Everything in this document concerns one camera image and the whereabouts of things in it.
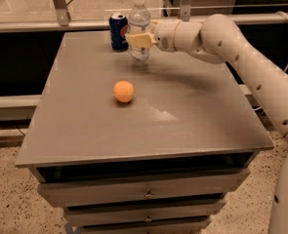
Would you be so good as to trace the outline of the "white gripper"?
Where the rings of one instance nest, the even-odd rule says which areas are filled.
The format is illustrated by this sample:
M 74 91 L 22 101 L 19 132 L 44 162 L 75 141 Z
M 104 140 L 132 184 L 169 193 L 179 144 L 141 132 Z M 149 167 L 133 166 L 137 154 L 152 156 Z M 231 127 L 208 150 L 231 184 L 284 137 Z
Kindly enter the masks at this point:
M 182 21 L 180 19 L 173 20 L 152 20 L 149 24 L 149 32 L 140 34 L 127 34 L 126 40 L 129 45 L 150 49 L 156 45 L 161 51 L 174 53 L 178 49 L 175 44 L 176 30 Z

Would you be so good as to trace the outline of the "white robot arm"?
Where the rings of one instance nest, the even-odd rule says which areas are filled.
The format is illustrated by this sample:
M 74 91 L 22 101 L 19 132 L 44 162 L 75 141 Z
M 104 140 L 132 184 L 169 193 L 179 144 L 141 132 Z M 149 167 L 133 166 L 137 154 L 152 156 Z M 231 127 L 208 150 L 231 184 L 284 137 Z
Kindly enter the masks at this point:
M 157 46 L 210 63 L 229 63 L 288 143 L 288 74 L 255 49 L 229 17 L 156 20 L 147 29 L 129 30 L 126 40 L 132 47 Z M 288 234 L 288 154 L 275 187 L 268 234 Z

